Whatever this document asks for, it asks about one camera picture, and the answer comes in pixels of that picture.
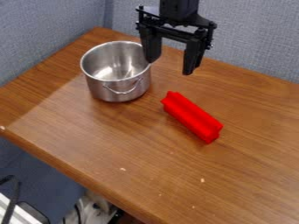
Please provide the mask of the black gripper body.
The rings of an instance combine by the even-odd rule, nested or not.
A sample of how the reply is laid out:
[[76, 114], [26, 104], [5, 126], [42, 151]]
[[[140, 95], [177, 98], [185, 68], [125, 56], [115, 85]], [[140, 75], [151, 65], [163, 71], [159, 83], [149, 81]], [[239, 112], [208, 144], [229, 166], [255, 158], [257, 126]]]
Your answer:
[[212, 48], [212, 36], [217, 25], [199, 15], [200, 0], [159, 0], [157, 6], [139, 5], [136, 29], [144, 47], [159, 46], [161, 38], [188, 43], [203, 42], [203, 48]]

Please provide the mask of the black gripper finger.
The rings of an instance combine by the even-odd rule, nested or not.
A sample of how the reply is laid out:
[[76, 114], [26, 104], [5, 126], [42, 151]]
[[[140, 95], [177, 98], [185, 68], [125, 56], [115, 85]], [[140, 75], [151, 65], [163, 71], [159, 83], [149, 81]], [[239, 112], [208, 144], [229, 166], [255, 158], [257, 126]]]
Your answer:
[[144, 57], [149, 63], [153, 63], [161, 56], [163, 39], [156, 30], [151, 27], [140, 28], [140, 39], [144, 48]]
[[200, 38], [191, 38], [185, 44], [183, 55], [183, 74], [192, 74], [193, 70], [200, 66], [204, 54], [204, 41]]

